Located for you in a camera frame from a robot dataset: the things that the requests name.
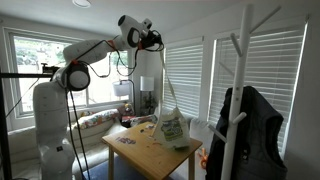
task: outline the wooden table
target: wooden table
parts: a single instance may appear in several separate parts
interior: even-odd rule
[[[165,179],[189,158],[189,179],[193,180],[194,153],[202,142],[190,138],[189,147],[181,150],[168,149],[151,137],[153,129],[146,128],[147,125],[152,124],[143,123],[102,138],[109,145],[109,180],[113,179],[114,152],[135,167],[147,179]],[[125,138],[128,138],[129,144],[120,141],[126,140]]]

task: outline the table top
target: table top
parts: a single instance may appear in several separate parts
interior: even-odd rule
[[[148,179],[166,178],[202,144],[190,138],[190,146],[187,148],[166,148],[151,136],[154,128],[147,128],[149,125],[154,124],[146,122],[102,138],[115,153]]]

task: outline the ceiling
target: ceiling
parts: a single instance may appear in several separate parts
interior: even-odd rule
[[[148,18],[161,34],[232,6],[240,0],[89,0],[90,8],[72,0],[0,0],[0,14],[36,22],[116,36],[118,20]]]

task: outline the window blind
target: window blind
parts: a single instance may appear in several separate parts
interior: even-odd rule
[[[282,114],[284,121],[278,136],[279,152],[291,114],[295,84],[300,64],[304,26],[256,33],[248,49],[244,85],[255,87]],[[218,63],[234,72],[237,53],[230,38],[216,41],[214,78],[208,121],[216,126],[225,93],[233,86],[233,77]]]
[[[203,44],[202,40],[166,48],[166,75],[173,86],[179,110],[184,115],[198,117],[201,87]],[[163,105],[176,106],[171,95],[168,79],[164,76]]]

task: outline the table leg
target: table leg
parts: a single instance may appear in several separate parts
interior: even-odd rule
[[[195,152],[193,152],[192,154],[190,154],[189,156],[189,180],[194,180],[194,156],[195,156]]]
[[[109,164],[108,164],[108,179],[113,180],[114,173],[114,152],[112,147],[109,146]]]

